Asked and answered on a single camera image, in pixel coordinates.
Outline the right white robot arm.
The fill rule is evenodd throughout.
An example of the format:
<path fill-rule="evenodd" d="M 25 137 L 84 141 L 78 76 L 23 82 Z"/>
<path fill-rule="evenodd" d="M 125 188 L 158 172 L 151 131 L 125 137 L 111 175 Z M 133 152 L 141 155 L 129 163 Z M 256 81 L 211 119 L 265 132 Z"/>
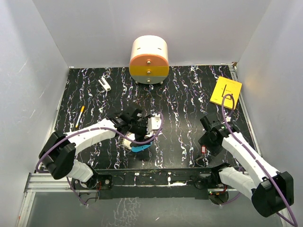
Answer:
<path fill-rule="evenodd" d="M 281 173 L 267 163 L 233 125 L 221 123 L 209 114 L 200 120 L 205 133 L 198 143 L 211 155 L 222 150 L 231 153 L 248 173 L 244 175 L 229 164 L 211 170 L 215 187 L 230 186 L 249 198 L 256 211 L 269 217 L 294 203 L 294 180 L 288 172 Z"/>

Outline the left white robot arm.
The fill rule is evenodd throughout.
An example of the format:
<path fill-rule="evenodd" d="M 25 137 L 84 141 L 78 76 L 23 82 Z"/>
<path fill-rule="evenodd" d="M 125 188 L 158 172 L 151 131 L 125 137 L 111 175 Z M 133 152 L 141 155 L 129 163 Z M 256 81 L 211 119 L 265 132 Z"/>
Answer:
<path fill-rule="evenodd" d="M 53 179 L 73 178 L 92 189 L 98 183 L 98 175 L 91 166 L 76 160 L 80 152 L 129 132 L 135 135 L 131 142 L 141 145 L 151 131 L 152 116 L 145 116 L 141 109 L 129 107 L 75 132 L 54 131 L 40 152 L 39 159 Z"/>

